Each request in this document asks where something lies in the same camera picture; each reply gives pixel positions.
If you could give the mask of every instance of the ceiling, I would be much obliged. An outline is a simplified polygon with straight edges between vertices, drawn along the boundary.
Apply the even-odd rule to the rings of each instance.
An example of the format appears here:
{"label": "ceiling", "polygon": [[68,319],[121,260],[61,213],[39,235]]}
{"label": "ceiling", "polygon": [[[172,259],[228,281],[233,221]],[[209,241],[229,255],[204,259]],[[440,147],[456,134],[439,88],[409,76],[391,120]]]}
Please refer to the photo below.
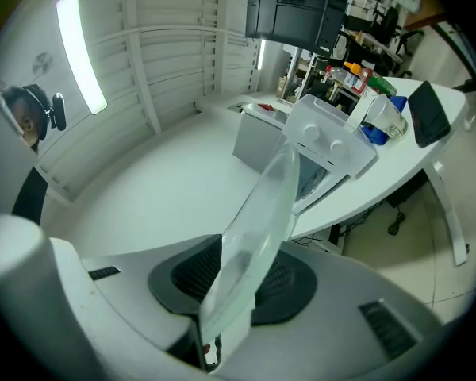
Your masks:
{"label": "ceiling", "polygon": [[[90,61],[108,102],[88,110],[63,50],[58,0],[24,0],[0,36],[0,80],[61,92],[67,128],[49,130],[36,168],[70,204],[118,157],[198,113],[196,98],[257,87],[259,41],[244,37],[247,0],[79,0]],[[43,52],[44,75],[33,73]]]}

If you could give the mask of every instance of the fluorescent light tube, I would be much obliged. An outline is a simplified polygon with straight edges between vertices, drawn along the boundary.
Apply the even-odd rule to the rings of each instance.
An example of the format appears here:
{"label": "fluorescent light tube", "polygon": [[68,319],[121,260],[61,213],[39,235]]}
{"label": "fluorescent light tube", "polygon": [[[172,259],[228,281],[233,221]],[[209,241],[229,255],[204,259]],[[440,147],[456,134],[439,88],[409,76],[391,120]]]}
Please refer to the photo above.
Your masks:
{"label": "fluorescent light tube", "polygon": [[261,70],[263,67],[263,56],[264,56],[264,47],[267,44],[266,40],[261,40],[261,46],[259,47],[259,58],[257,60],[257,68]]}
{"label": "fluorescent light tube", "polygon": [[81,18],[79,17],[79,0],[60,0],[56,3],[56,11],[63,46],[72,73],[90,112],[97,114],[104,110],[108,103],[98,85],[86,50]]}

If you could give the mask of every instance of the tiled floor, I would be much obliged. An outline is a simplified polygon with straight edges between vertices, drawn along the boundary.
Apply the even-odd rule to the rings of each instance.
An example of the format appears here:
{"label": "tiled floor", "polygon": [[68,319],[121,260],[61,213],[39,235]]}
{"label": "tiled floor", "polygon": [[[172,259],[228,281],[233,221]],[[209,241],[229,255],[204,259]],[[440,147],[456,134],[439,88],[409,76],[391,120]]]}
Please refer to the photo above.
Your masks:
{"label": "tiled floor", "polygon": [[[476,100],[469,97],[472,114]],[[470,245],[468,261],[455,266],[443,210],[429,183],[401,205],[406,220],[395,237],[387,233],[397,211],[387,203],[346,238],[344,254],[426,303],[442,322],[464,313],[476,295],[476,119],[441,156],[441,173]]]}

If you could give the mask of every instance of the plastic bottle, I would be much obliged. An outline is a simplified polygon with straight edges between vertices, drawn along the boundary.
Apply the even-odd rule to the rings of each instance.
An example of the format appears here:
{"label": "plastic bottle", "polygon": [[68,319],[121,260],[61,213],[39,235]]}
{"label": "plastic bottle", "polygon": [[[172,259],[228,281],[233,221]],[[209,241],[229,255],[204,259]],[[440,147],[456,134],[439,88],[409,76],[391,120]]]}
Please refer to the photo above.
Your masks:
{"label": "plastic bottle", "polygon": [[332,79],[338,80],[342,83],[347,89],[352,90],[356,94],[362,94],[366,85],[363,83],[357,76],[354,76],[352,73],[342,69],[341,67],[333,67],[328,65],[326,67],[326,74],[330,75]]}
{"label": "plastic bottle", "polygon": [[395,89],[394,85],[368,67],[361,67],[357,63],[351,62],[344,62],[344,66],[351,69],[351,73],[358,76],[364,85],[375,90],[378,94],[384,93],[387,96],[395,96],[397,94],[397,89]]}

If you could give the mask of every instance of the person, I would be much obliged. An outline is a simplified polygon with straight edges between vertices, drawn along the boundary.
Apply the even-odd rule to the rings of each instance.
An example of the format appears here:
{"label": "person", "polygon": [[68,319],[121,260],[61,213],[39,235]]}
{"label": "person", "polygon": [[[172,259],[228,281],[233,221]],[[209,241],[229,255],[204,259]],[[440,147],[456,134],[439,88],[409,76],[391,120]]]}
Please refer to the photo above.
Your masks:
{"label": "person", "polygon": [[24,87],[9,86],[1,91],[2,98],[23,130],[23,140],[35,152],[39,141],[46,137],[48,111],[51,108],[48,96],[36,84]]}

